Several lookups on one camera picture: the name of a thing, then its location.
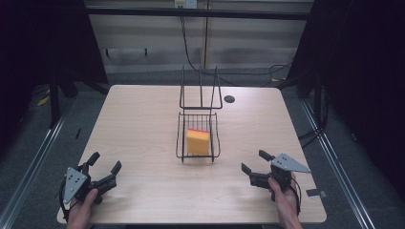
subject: tabletop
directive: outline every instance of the tabletop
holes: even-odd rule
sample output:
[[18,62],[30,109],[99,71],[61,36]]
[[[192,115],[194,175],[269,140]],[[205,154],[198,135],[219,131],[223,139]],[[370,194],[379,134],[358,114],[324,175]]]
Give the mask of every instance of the tabletop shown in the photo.
[[[212,87],[203,87],[203,103]],[[109,175],[118,160],[117,187],[94,206],[91,222],[118,224],[186,224],[278,222],[268,190],[250,186],[241,163],[268,173],[259,150],[285,153],[308,167],[281,92],[270,88],[221,87],[232,95],[217,115],[221,154],[211,158],[176,157],[180,86],[113,86],[107,95],[80,164],[100,153],[90,168],[92,179]],[[198,104],[199,87],[186,87],[185,103]],[[214,93],[213,105],[219,104]],[[326,213],[311,174],[295,173],[302,189],[302,222],[322,222]],[[58,221],[63,222],[59,212]]]

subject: yellow sponge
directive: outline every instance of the yellow sponge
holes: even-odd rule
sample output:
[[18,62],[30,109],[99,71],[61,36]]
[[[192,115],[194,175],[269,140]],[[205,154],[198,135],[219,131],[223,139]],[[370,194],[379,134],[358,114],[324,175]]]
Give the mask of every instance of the yellow sponge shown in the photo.
[[207,156],[209,148],[209,132],[188,129],[187,131],[188,154]]

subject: metal bar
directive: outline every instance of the metal bar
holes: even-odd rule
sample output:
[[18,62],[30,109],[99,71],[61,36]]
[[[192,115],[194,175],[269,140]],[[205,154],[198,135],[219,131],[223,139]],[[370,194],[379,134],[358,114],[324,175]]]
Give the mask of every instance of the metal bar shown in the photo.
[[217,18],[254,18],[276,20],[306,21],[312,17],[330,17],[330,15],[313,15],[304,12],[276,12],[276,11],[247,11],[247,10],[199,10],[199,9],[171,9],[171,8],[60,8],[36,7],[26,8],[35,12],[45,13],[78,13],[102,15],[144,15],[144,16],[182,16],[182,17],[217,17]]
[[[313,130],[317,130],[318,126],[316,120],[314,119],[312,107],[307,100],[302,100],[302,105],[307,118],[309,119],[310,125],[312,126]],[[349,180],[349,177],[347,176],[342,164],[339,162],[338,156],[331,147],[330,141],[328,140],[325,132],[322,132],[322,134],[318,136],[318,140],[361,227],[365,229],[375,228],[366,206],[352,186],[352,183]]]
[[35,158],[33,159],[30,167],[28,168],[26,174],[22,178],[21,182],[19,183],[17,189],[15,190],[14,194],[12,195],[11,199],[7,203],[5,209],[3,210],[0,216],[0,228],[1,229],[9,229],[14,224],[14,221],[23,206],[24,201],[26,200],[33,182],[35,181],[36,177],[39,174],[39,171],[51,150],[54,141],[56,140],[57,135],[59,134],[60,129],[65,121],[66,115],[72,107],[73,99],[68,99],[67,106],[59,118],[59,120],[55,123],[54,127],[50,129],[42,142],[41,146],[39,147]]

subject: wire basket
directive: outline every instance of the wire basket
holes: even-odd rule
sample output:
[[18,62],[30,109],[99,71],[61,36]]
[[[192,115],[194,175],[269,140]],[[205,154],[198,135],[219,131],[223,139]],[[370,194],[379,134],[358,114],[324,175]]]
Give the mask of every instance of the wire basket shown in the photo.
[[[185,106],[184,81],[185,80],[183,67],[181,77],[181,95],[180,95],[180,107],[182,108],[182,112],[179,112],[176,157],[181,158],[181,162],[184,162],[184,159],[188,157],[210,157],[212,159],[212,162],[214,162],[214,158],[220,156],[221,154],[221,144],[218,135],[217,114],[212,113],[213,109],[221,109],[223,107],[221,85],[218,77],[218,69],[215,70],[214,82],[212,84],[212,94],[210,96],[211,98],[210,106],[203,105],[203,77],[201,71],[199,73],[200,105]],[[213,107],[213,100],[216,89],[218,90],[220,104],[218,106]],[[186,134],[187,131],[190,129],[209,133],[209,146],[207,154],[196,155],[187,151],[188,146]]]

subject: hand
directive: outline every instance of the hand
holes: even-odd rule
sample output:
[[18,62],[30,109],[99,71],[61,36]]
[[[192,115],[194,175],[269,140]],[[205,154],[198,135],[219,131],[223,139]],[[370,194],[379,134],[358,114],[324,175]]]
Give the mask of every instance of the hand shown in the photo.
[[82,203],[75,199],[71,202],[71,210],[69,212],[69,220],[67,229],[85,229],[89,224],[90,215],[92,212],[92,204],[97,197],[98,190],[92,189]]
[[[293,179],[295,179],[294,173],[291,173],[291,176]],[[290,189],[287,189],[283,193],[279,183],[272,177],[268,179],[268,184],[270,185],[269,191],[273,192],[275,195],[276,208],[280,224],[287,229],[301,229],[301,222],[297,216],[297,199],[294,193]],[[291,181],[291,187],[295,190],[297,189],[293,180]]]

